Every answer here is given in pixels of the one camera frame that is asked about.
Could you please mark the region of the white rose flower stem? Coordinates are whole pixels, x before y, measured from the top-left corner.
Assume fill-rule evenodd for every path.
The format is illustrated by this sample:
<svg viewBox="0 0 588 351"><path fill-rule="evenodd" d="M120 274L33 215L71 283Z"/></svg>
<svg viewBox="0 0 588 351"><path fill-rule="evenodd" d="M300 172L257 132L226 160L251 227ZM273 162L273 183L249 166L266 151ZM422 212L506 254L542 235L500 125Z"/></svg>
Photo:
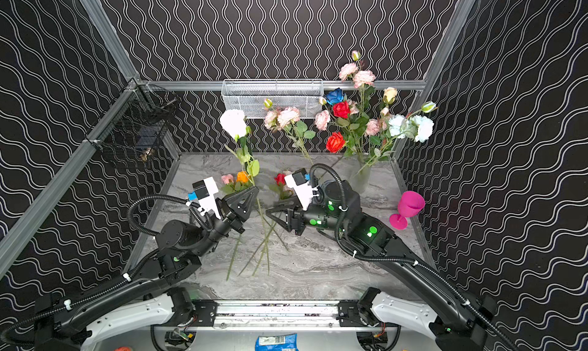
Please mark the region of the white rose flower stem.
<svg viewBox="0 0 588 351"><path fill-rule="evenodd" d="M236 144L235 149L228 147L226 144L225 148L237 158L241 166L240 171L247 172L250 175L252 187L256 187L255 179L260 173L260 161L252 155L252 150L249 147L248 137L252 134L252 130L247 124L244 111L238 109L226 110L220 117L220 125Z"/></svg>

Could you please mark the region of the pink peony flower stem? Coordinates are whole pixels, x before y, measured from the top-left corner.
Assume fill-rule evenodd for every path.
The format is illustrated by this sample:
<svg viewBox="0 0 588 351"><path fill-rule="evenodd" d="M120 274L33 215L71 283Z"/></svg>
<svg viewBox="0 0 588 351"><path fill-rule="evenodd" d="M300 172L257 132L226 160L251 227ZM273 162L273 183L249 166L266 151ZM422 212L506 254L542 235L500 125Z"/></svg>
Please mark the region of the pink peony flower stem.
<svg viewBox="0 0 588 351"><path fill-rule="evenodd" d="M353 50L351 59L350 63L346 63L340 68L338 78L340 81L352 81L355 89L360 92L361 110L365 110L373 93L376 76L369 69L362 68L361 53L359 51Z"/></svg>

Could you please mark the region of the blue rose flower stem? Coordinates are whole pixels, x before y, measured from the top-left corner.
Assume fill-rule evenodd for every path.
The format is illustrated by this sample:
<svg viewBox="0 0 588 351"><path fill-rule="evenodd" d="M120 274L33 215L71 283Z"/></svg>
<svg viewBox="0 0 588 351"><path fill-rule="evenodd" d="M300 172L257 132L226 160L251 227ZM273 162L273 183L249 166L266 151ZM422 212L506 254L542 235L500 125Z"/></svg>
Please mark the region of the blue rose flower stem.
<svg viewBox="0 0 588 351"><path fill-rule="evenodd" d="M343 103L347 100L347 98L343 90L341 88L337 88L325 94L325 100L329 105L334 106L338 103Z"/></svg>

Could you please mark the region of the white peony flower stem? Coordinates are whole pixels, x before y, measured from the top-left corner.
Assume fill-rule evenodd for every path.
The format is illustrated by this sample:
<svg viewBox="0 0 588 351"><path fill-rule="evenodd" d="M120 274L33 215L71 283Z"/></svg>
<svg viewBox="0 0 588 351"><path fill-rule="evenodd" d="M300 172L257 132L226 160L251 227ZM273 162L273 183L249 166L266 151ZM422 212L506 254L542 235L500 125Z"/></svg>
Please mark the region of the white peony flower stem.
<svg viewBox="0 0 588 351"><path fill-rule="evenodd" d="M369 146L365 166L372 167L377 162L390 158L398 142L413 141L423 144L428 141L434 129L434 121L429 115L437 109L436 103L427 102L408 115L391 114L389 127L384 132L384 141L379 147Z"/></svg>

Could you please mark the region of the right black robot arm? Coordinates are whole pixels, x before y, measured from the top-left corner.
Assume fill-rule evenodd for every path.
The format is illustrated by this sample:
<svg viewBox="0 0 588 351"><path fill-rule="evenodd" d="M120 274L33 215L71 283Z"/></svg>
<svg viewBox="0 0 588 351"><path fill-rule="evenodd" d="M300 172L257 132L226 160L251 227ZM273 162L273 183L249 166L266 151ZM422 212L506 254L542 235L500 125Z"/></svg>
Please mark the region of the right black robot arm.
<svg viewBox="0 0 588 351"><path fill-rule="evenodd" d="M268 218L297 236L308 227L331 231L345 254L383 268L422 300L416 304L369 288L358 302L367 325L395 323L429 337L441 350L482 350L490 335L508 350L517 348L492 322L496 303L491 297L460 291L391 228L364 213L360 195L332 167L314 164L284 181L294 195L267 209Z"/></svg>

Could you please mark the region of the orange yellow rose stem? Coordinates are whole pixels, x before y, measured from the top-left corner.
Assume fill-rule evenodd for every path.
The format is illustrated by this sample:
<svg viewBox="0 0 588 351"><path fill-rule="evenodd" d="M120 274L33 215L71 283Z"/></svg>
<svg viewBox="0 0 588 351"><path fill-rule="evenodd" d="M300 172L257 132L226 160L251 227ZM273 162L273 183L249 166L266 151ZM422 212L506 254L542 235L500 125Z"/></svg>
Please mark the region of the orange yellow rose stem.
<svg viewBox="0 0 588 351"><path fill-rule="evenodd" d="M253 186L251 179L250 179L250 175L245 171L238 172L236 176L234 176L232 174L223 175L221 177L221 180L224 184L223 187L221 188L221 191L226 194L241 192L242 190L245 190L245 189ZM234 266L234 261L237 256L237 250L240 245L240 239L241 239L241 235L239 235L237 237L237 241L236 241L234 248L232 250L232 253L231 253L231 261L228 266L228 273L226 276L226 281L228 281L231 277L231 272L232 272L232 269Z"/></svg>

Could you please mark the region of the cream rose flower stem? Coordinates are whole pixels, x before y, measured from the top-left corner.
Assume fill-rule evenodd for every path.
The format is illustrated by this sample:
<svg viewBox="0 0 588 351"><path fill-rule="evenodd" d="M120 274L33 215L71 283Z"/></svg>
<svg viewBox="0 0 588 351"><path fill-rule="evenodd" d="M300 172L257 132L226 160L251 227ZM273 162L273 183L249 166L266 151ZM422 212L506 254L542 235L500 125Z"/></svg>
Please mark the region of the cream rose flower stem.
<svg viewBox="0 0 588 351"><path fill-rule="evenodd" d="M388 87L384 90L382 102L386 105L391 105L398 95L398 90L393 87Z"/></svg>

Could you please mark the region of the frosted clear glass vase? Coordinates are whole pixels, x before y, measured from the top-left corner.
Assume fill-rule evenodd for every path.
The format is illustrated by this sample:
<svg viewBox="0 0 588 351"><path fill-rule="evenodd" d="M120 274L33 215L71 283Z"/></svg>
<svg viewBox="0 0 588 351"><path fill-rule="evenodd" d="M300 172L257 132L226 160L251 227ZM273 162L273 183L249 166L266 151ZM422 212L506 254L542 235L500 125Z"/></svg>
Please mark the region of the frosted clear glass vase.
<svg viewBox="0 0 588 351"><path fill-rule="evenodd" d="M369 185L371 178L371 167L365 166L367 161L367 157L365 155L358 155L357 161L358 162L355 163L351 169L348 182L355 192L363 194Z"/></svg>

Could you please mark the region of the pink double flower stem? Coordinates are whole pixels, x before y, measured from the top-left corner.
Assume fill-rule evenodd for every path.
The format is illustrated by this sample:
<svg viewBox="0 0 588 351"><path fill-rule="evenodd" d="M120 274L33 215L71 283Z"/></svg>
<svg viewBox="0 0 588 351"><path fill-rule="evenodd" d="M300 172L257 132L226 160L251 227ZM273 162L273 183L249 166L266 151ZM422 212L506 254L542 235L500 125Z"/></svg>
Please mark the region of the pink double flower stem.
<svg viewBox="0 0 588 351"><path fill-rule="evenodd" d="M315 115L314 125L319 131L324 132L331 121L331 114L327 108L327 100L324 97L320 97L318 102L322 110Z"/></svg>

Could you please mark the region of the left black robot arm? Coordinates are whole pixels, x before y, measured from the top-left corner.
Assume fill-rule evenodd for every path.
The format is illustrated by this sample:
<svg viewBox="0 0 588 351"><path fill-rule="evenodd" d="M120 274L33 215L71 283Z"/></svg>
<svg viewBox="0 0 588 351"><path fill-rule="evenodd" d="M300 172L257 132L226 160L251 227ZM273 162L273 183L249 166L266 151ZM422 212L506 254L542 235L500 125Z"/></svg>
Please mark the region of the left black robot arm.
<svg viewBox="0 0 588 351"><path fill-rule="evenodd" d="M156 194L150 200L167 200L186 204L196 225L173 220L160 232L141 226L134 217L144 198L134 202L127 213L130 226L154 236L158 247L118 279L112 280L89 294L58 300L51 296L37 303L35 316L21 320L1 333L3 343L38 350L65 346L79 350L94 335L90 324L110 311L147 295L166 292L189 277L200 266L200 258L211 251L231 230L244 231L258 188L249 187L223 199L212 198L212 207L205 208L200 200Z"/></svg>

